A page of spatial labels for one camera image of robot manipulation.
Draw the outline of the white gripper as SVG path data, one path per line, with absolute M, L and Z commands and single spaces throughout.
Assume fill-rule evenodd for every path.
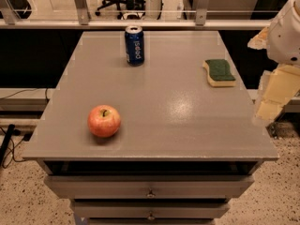
M 268 58 L 279 63 L 272 72 L 263 73 L 255 102 L 253 122 L 268 126 L 300 91 L 300 0 L 288 0 L 269 28 L 264 27 L 247 46 L 267 49 Z

